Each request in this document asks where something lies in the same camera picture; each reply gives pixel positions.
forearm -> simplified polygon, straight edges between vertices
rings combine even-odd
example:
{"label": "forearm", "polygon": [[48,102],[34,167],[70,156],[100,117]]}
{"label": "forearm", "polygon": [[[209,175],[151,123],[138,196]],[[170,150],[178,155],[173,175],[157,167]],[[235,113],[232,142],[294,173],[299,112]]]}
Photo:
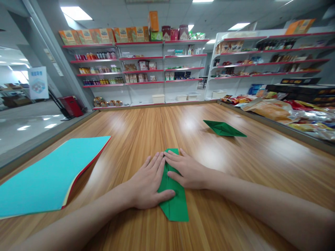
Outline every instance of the forearm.
{"label": "forearm", "polygon": [[11,250],[80,250],[114,215],[129,207],[121,184]]}
{"label": "forearm", "polygon": [[334,212],[293,195],[244,181],[216,170],[208,189],[255,216],[300,250],[325,250],[331,241]]}

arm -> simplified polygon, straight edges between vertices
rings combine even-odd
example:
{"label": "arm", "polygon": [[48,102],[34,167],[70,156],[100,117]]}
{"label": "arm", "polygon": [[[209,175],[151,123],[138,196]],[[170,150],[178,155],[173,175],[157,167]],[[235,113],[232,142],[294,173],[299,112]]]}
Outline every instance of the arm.
{"label": "arm", "polygon": [[167,175],[185,188],[209,189],[238,204],[300,250],[327,250],[335,227],[335,213],[293,195],[209,169],[180,149],[166,161],[175,172]]}
{"label": "arm", "polygon": [[171,199],[175,195],[173,190],[157,193],[164,171],[163,153],[156,153],[149,161],[150,156],[129,181],[49,225],[12,250],[80,250],[123,210],[151,208]]}

hand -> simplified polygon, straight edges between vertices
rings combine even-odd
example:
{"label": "hand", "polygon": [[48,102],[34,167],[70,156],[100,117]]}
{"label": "hand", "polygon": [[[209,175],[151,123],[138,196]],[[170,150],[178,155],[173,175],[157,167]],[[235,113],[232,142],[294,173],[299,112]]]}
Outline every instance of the hand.
{"label": "hand", "polygon": [[175,196],[176,193],[173,190],[157,193],[164,171],[163,156],[162,152],[157,152],[150,163],[151,157],[149,156],[138,172],[124,183],[127,196],[130,196],[131,207],[147,209]]}
{"label": "hand", "polygon": [[190,157],[183,149],[180,149],[180,152],[183,156],[172,151],[164,152],[166,162],[180,172],[182,176],[172,171],[167,172],[167,175],[185,188],[205,189],[206,176],[210,169]]}

green origami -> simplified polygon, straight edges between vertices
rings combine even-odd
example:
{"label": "green origami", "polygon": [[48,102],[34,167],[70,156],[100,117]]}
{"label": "green origami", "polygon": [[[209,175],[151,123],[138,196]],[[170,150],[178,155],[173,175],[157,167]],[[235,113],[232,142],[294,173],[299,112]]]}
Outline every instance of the green origami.
{"label": "green origami", "polygon": [[[167,149],[166,152],[169,150],[175,154],[179,154],[178,149]],[[168,176],[168,171],[180,174],[176,169],[165,162],[162,182],[158,192],[172,189],[176,195],[171,200],[160,203],[159,206],[170,221],[188,221],[185,190],[177,181]]]}
{"label": "green origami", "polygon": [[235,137],[246,137],[245,134],[236,130],[232,126],[224,122],[204,120],[204,122],[217,134],[220,136],[235,136]]}

sign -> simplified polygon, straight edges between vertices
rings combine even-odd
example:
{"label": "sign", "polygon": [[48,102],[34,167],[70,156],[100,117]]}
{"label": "sign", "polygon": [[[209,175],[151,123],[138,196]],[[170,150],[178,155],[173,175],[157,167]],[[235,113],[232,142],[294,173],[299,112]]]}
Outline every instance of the sign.
{"label": "sign", "polygon": [[48,99],[49,90],[46,76],[46,67],[28,69],[29,91],[31,99]]}

